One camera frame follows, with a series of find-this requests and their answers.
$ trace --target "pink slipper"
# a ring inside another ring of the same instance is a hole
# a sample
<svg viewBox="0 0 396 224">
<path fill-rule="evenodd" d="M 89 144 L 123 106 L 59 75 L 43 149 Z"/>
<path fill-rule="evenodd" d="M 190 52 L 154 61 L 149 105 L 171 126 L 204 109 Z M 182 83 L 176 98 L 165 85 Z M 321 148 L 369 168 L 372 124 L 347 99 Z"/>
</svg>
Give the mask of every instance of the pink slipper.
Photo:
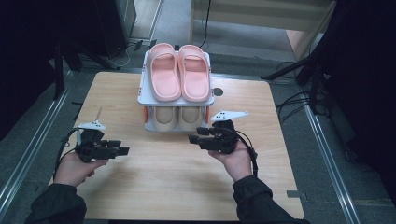
<svg viewBox="0 0 396 224">
<path fill-rule="evenodd" d="M 159 132 L 168 132 L 176 128 L 177 110 L 172 106 L 156 106 L 152 114 L 152 123 Z"/>
<path fill-rule="evenodd" d="M 171 45 L 161 43 L 151 48 L 148 75 L 151 77 L 152 94 L 158 101 L 174 101 L 181 96 L 177 57 Z"/>
<path fill-rule="evenodd" d="M 210 96 L 210 86 L 204 52 L 194 45 L 185 45 L 178 52 L 177 64 L 183 98 L 190 102 L 206 101 Z"/>
<path fill-rule="evenodd" d="M 201 126 L 203 115 L 200 106 L 181 106 L 178 111 L 178 125 L 184 131 L 194 132 Z"/>
</svg>

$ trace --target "shoe rack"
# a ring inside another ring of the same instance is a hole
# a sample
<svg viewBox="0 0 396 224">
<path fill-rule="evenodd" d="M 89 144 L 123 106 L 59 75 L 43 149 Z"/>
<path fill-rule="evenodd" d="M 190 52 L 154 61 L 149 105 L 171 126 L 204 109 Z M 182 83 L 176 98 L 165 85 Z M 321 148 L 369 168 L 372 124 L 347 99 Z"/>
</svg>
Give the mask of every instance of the shoe rack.
<svg viewBox="0 0 396 224">
<path fill-rule="evenodd" d="M 198 106 L 200 106 L 201 112 L 203 113 L 202 114 L 203 120 L 202 120 L 200 127 L 207 128 L 208 127 L 208 117 L 209 117 L 209 107 L 211 105 L 213 105 L 213 103 L 215 102 L 209 54 L 204 52 L 204 55 L 207 60 L 207 65 L 209 66 L 209 85 L 210 85 L 211 93 L 210 93 L 209 98 L 204 102 L 189 102 L 189 101 L 185 100 L 182 96 L 180 96 L 177 100 L 170 101 L 170 102 L 162 102 L 162 101 L 158 101 L 157 99 L 155 99 L 152 94 L 151 80 L 150 80 L 148 69 L 147 69 L 148 55 L 149 55 L 149 51 L 146 52 L 145 60 L 143 61 L 142 76 L 140 78 L 140 87 L 139 87 L 139 93 L 137 96 L 137 102 L 144 106 L 143 112 L 145 114 L 145 129 L 148 132 L 154 132 L 154 133 L 160 132 L 159 130 L 157 130 L 155 128 L 153 121 L 152 121 L 152 115 L 153 115 L 155 106 L 176 106 L 176 107 L 181 107 L 181 106 L 197 106 L 198 107 Z M 176 128 L 174 130 L 167 131 L 167 132 L 188 132 L 188 131 L 182 130 L 177 122 Z"/>
</svg>

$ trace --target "jacket sleeve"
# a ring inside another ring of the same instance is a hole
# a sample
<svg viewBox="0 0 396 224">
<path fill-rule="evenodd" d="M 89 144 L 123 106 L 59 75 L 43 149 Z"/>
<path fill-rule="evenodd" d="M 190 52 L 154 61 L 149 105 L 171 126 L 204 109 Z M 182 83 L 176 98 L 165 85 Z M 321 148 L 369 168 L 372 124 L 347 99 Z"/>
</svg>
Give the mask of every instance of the jacket sleeve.
<svg viewBox="0 0 396 224">
<path fill-rule="evenodd" d="M 237 203 L 236 212 L 244 223 L 301 223 L 308 221 L 295 219 L 277 205 L 273 192 L 255 175 L 247 176 L 233 184 L 233 197 Z"/>
<path fill-rule="evenodd" d="M 25 224 L 83 223 L 87 211 L 84 200 L 73 186 L 52 184 L 31 205 Z"/>
</svg>

